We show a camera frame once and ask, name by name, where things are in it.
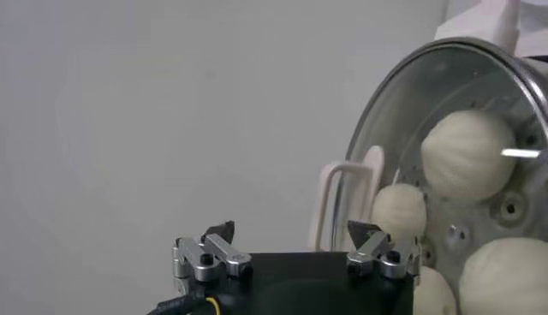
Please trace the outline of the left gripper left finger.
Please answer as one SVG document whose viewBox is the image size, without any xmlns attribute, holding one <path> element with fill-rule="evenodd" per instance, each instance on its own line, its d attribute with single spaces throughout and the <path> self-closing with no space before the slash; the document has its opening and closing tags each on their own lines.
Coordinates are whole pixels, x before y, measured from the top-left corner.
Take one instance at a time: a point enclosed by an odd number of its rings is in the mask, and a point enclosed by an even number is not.
<svg viewBox="0 0 548 315">
<path fill-rule="evenodd" d="M 228 277 L 246 279 L 253 274 L 252 256 L 232 246 L 235 222 L 206 229 L 199 238 L 179 237 L 172 247 L 172 273 L 179 279 L 214 282 L 221 271 Z"/>
</svg>

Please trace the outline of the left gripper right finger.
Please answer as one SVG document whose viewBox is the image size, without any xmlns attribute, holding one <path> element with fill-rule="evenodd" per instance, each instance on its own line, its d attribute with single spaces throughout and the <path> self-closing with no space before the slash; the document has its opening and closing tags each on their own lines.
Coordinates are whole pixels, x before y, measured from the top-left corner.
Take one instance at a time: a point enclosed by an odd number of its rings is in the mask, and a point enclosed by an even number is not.
<svg viewBox="0 0 548 315">
<path fill-rule="evenodd" d="M 394 241 L 378 225 L 348 221 L 348 234 L 356 249 L 347 254 L 347 272 L 355 278 L 378 268 L 388 279 L 420 278 L 421 246 L 416 236 Z"/>
</svg>

